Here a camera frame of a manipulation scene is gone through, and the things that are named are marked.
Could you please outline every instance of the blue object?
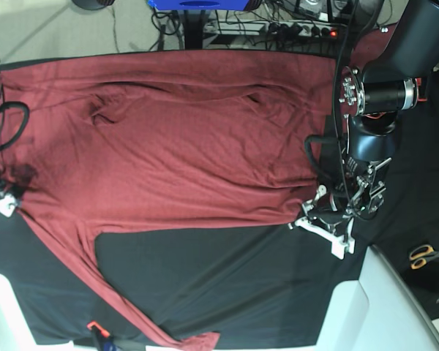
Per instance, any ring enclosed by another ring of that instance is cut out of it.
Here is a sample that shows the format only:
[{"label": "blue object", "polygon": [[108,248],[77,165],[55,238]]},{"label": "blue object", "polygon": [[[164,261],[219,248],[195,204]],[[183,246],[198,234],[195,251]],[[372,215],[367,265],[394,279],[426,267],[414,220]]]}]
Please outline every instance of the blue object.
[{"label": "blue object", "polygon": [[148,0],[148,5],[161,11],[168,10],[237,10],[246,8],[249,0]]},{"label": "blue object", "polygon": [[104,351],[122,351],[116,345],[114,345],[111,341],[107,341],[104,344]]}]

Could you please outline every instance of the black cloth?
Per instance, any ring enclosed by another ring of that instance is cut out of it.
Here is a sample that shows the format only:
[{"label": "black cloth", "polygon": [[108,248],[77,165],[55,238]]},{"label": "black cloth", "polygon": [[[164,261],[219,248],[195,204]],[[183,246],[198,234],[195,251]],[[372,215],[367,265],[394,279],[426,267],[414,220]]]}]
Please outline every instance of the black cloth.
[{"label": "black cloth", "polygon": [[[331,293],[357,279],[366,248],[378,244],[431,318],[439,317],[439,261],[409,271],[408,251],[439,249],[439,72],[429,101],[405,113],[402,147],[387,177],[386,203],[357,222],[356,253],[339,261],[330,244],[286,226],[102,234],[100,270],[177,338],[215,330],[219,348],[314,344]],[[7,276],[39,343],[89,336],[98,320],[115,336],[149,344],[75,278],[14,216],[0,216],[0,273]]]}]

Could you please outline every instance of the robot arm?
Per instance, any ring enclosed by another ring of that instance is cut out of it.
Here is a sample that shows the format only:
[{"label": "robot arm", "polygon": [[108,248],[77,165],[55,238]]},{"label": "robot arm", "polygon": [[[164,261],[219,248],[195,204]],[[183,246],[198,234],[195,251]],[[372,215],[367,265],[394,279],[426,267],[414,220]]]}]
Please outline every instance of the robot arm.
[{"label": "robot arm", "polygon": [[[382,55],[363,70],[347,67],[342,73],[337,99],[347,127],[345,175],[329,196],[305,202],[303,216],[292,226],[329,240],[339,259],[354,252],[354,218],[370,220],[382,206],[385,176],[401,141],[401,112],[421,101],[422,78],[438,62],[439,0],[410,0]],[[337,195],[341,184],[348,189],[344,196]],[[320,187],[318,194],[323,193]]]}]

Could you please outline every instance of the red shirt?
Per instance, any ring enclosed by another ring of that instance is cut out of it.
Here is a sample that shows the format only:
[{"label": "red shirt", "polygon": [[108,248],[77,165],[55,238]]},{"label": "red shirt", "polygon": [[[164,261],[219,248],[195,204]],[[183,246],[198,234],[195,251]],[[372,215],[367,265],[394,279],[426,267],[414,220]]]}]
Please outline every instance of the red shirt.
[{"label": "red shirt", "polygon": [[[0,172],[26,187],[20,212],[36,235],[115,310],[162,346],[211,350],[216,333],[176,341],[120,296],[97,269],[94,239],[293,221],[315,193],[304,139],[323,131],[333,71],[327,58],[232,50],[7,71],[7,101],[28,104],[31,118]],[[3,140],[19,123],[7,114]]]}]

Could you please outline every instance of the scissors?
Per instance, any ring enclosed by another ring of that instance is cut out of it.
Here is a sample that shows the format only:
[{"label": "scissors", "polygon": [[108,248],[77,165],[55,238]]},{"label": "scissors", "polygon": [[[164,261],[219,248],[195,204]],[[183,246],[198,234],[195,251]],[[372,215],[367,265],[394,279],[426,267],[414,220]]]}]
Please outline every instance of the scissors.
[{"label": "scissors", "polygon": [[421,245],[410,253],[411,269],[420,269],[429,262],[439,258],[439,251],[435,251],[431,245]]}]

